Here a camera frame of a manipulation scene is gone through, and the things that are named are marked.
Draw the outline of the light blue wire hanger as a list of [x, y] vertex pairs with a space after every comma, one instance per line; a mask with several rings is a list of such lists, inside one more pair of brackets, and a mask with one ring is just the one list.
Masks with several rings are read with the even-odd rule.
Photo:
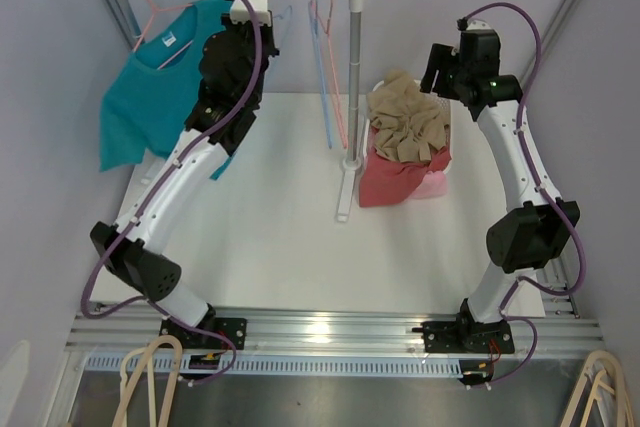
[[289, 60], [288, 45], [293, 14], [294, 7], [292, 4], [289, 4], [274, 17], [277, 34], [276, 46], [279, 49], [279, 55], [270, 59], [270, 65], [267, 68], [264, 77], [263, 89], [265, 92], [273, 91], [273, 80], [277, 79], [280, 72], [283, 70], [284, 65]]
[[336, 144], [333, 127], [335, 101], [329, 83], [329, 33], [333, 16], [333, 0], [329, 0], [329, 10], [325, 16], [320, 12], [320, 0], [310, 0], [308, 3], [308, 16], [319, 83], [326, 143], [327, 147], [332, 150]]

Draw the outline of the pink wire hanger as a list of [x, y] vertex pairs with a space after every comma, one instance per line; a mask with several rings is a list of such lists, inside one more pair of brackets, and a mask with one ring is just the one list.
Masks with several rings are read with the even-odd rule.
[[338, 82], [338, 71], [336, 69], [336, 62], [331, 38], [331, 27], [329, 33], [329, 63], [330, 63], [330, 73], [329, 73], [329, 83], [331, 87], [331, 91], [334, 94], [334, 119], [335, 126], [337, 129], [337, 135], [339, 136], [341, 145], [344, 149], [347, 149], [349, 146], [348, 135], [347, 135], [347, 126], [344, 121], [343, 115], [343, 106], [342, 106], [342, 97], [339, 90], [339, 82]]

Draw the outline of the pink t-shirt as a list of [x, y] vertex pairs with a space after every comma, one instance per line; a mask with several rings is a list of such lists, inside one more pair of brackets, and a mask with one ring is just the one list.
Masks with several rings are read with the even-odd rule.
[[412, 199], [441, 197], [447, 193], [447, 176], [442, 171], [427, 172], [420, 184], [412, 192]]

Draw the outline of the coral red t-shirt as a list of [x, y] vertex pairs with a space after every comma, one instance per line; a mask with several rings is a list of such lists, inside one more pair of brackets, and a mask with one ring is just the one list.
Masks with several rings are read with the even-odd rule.
[[359, 182], [359, 206], [386, 207], [412, 200], [411, 194], [425, 174], [434, 171], [445, 173], [450, 161], [448, 147], [436, 152], [429, 164], [390, 161], [370, 147], [366, 167]]

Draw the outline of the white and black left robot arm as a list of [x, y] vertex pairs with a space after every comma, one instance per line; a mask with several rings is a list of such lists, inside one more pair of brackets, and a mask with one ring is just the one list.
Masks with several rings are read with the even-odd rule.
[[180, 336], [194, 348], [214, 339], [213, 309], [164, 250], [178, 215], [202, 184], [224, 172], [256, 121], [265, 72], [279, 54], [270, 14], [256, 22], [223, 15], [222, 23], [203, 46], [197, 101], [173, 152], [125, 214], [90, 233], [97, 267], [181, 324]]

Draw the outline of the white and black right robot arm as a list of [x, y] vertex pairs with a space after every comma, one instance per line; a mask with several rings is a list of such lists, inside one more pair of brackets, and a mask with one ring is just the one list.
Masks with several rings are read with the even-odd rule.
[[461, 102], [485, 136], [506, 198], [506, 213], [486, 234], [490, 258], [479, 286], [452, 322], [425, 322], [425, 349], [479, 352], [497, 343], [514, 350], [509, 309], [523, 294], [567, 296], [536, 280], [560, 256], [580, 218], [549, 179], [526, 123], [518, 79], [500, 74], [501, 41], [484, 22], [460, 30], [458, 46], [433, 44], [420, 83], [424, 93]]

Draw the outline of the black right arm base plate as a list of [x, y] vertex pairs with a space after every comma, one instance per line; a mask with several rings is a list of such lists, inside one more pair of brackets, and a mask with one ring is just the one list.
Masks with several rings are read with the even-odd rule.
[[426, 353], [489, 354], [492, 345], [501, 354], [515, 353], [512, 332], [504, 320], [470, 324], [461, 320], [425, 321], [411, 332], [421, 335]]

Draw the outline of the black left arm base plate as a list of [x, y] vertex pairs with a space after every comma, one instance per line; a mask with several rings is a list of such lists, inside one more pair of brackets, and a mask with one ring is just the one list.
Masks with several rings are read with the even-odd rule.
[[176, 337], [186, 349], [228, 351], [231, 345], [244, 349], [248, 320], [242, 317], [220, 316], [212, 306], [200, 323], [191, 329], [169, 318], [161, 322], [159, 333]]

